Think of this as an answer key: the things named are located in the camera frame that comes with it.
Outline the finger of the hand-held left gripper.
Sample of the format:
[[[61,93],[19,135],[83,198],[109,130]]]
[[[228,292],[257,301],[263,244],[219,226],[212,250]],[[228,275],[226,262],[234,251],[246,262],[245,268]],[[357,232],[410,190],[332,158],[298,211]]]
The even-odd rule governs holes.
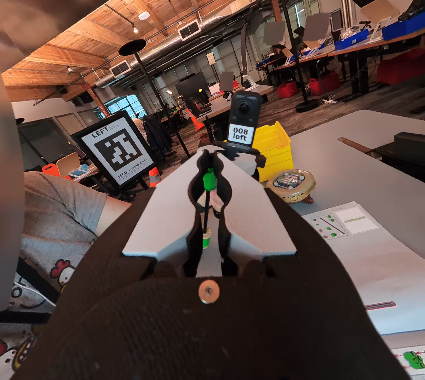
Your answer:
[[[254,178],[256,170],[257,170],[257,156],[254,154],[236,154],[232,162],[242,169],[249,176]]]

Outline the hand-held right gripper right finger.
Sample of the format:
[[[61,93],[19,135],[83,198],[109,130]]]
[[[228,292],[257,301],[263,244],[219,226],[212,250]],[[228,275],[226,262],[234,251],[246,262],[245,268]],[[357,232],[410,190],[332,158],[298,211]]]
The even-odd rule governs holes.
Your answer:
[[[259,182],[218,151],[215,176],[216,192],[223,202],[218,247],[224,277],[238,276],[251,261],[296,255],[289,233]]]

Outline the black axle rod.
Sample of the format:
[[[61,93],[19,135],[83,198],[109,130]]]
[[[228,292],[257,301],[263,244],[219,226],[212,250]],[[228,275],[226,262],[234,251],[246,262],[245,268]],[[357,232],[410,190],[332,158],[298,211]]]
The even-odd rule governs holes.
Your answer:
[[[211,188],[207,187],[205,190],[205,212],[204,212],[204,223],[203,223],[203,233],[207,233],[208,228],[208,216],[209,216],[209,209],[210,209],[210,192]]]

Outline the person's left hand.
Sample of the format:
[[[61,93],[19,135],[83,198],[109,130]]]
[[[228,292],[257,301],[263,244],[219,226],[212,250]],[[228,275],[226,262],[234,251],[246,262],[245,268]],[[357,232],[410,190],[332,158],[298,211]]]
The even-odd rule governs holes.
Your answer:
[[[210,205],[213,208],[214,216],[220,219],[220,213],[224,203],[215,190],[210,192]]]

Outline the tan round brick pot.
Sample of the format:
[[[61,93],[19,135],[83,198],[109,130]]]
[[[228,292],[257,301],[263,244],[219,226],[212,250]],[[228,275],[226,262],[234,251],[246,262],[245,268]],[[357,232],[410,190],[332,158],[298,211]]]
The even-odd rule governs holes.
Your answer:
[[[305,170],[286,169],[267,181],[266,188],[274,192],[284,202],[313,204],[311,192],[316,186],[314,176]]]

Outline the black monitor screen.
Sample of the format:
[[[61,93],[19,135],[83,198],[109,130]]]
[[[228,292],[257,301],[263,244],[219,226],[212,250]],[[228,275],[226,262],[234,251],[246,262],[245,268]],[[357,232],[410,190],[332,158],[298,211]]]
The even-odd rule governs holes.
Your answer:
[[[208,91],[208,84],[202,71],[187,76],[184,80],[179,81],[175,86],[178,95],[183,98],[190,98],[194,94],[198,93],[199,90]]]

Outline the dark jacket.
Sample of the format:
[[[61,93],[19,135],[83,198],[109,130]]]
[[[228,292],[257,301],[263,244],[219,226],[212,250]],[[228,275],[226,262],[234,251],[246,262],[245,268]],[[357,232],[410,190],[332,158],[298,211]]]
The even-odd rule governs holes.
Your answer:
[[[173,139],[162,123],[154,115],[145,115],[142,122],[146,132],[146,140],[158,161],[167,157],[176,157],[172,151]]]

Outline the grey printed t-shirt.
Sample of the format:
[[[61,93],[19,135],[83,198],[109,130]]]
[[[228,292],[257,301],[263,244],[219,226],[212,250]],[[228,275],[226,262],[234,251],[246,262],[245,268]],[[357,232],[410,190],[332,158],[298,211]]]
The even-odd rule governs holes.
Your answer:
[[[24,173],[25,211],[20,257],[59,293],[96,241],[107,195],[71,180]],[[54,306],[18,273],[8,310],[51,314]],[[10,379],[35,346],[43,326],[1,323],[1,379]]]

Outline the white instruction booklet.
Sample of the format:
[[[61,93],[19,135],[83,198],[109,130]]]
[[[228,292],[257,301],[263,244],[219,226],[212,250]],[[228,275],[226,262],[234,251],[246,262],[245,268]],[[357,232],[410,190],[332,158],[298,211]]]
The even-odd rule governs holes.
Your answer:
[[[411,379],[424,379],[425,262],[352,201],[297,212],[351,277],[366,313]]]

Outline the blue plastic bin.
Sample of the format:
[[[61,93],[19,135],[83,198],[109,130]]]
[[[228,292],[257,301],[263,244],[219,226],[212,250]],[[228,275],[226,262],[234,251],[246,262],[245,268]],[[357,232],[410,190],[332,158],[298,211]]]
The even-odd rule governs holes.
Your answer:
[[[336,51],[345,50],[357,43],[365,41],[368,38],[368,36],[369,36],[369,29],[365,29],[347,38],[336,41],[334,43],[335,50]]]
[[[391,40],[423,29],[425,27],[425,13],[402,22],[395,22],[382,29],[383,40]]]

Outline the small grey monitor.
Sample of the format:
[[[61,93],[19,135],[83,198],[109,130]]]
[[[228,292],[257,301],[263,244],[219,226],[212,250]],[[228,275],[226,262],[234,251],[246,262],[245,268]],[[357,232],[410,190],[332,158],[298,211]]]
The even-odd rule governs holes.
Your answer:
[[[331,20],[331,30],[333,33],[340,32],[344,29],[343,12],[341,8],[338,8],[331,12],[330,20]]]

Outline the long wooden table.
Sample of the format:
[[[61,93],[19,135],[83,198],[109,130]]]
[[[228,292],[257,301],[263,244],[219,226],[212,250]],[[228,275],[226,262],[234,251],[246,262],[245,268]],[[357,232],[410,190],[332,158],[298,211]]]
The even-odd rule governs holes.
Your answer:
[[[348,102],[369,93],[368,59],[384,55],[400,53],[418,47],[424,42],[425,29],[419,29],[404,36],[390,40],[380,40],[355,44],[344,50],[328,53],[328,57],[337,57],[338,61],[348,61],[350,79],[345,86],[351,85],[352,92],[347,96],[338,97],[337,101]]]

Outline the black and tan board stand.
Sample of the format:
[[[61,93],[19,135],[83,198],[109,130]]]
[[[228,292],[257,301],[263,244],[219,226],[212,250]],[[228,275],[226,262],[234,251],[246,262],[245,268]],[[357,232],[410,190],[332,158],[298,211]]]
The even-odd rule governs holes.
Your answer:
[[[396,22],[401,11],[389,0],[352,0],[360,7],[361,13],[370,20],[373,32],[370,37],[371,42],[383,40],[383,28]]]

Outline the black equipment case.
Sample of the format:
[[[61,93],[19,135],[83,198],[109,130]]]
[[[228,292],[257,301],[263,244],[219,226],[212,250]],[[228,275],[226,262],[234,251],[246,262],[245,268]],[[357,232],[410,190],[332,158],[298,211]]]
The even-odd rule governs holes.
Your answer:
[[[399,17],[399,22],[410,20],[411,18],[423,13],[425,11],[425,0],[413,0],[407,10]]]

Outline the long metal ventilation duct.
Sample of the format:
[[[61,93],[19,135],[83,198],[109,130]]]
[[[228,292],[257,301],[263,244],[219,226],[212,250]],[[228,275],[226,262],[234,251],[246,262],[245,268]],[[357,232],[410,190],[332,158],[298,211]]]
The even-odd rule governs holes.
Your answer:
[[[196,48],[204,48],[218,40],[224,30],[230,26],[231,21],[237,22],[242,17],[242,13],[254,7],[258,1],[260,0],[212,0],[208,2],[201,8],[214,6],[215,9],[207,15],[201,15],[198,19],[202,32],[182,42],[177,29],[185,25],[176,24],[178,27],[175,33],[160,43],[139,52],[143,65],[145,68],[152,66],[155,72],[168,69],[176,60],[182,60],[186,54],[193,55]]]

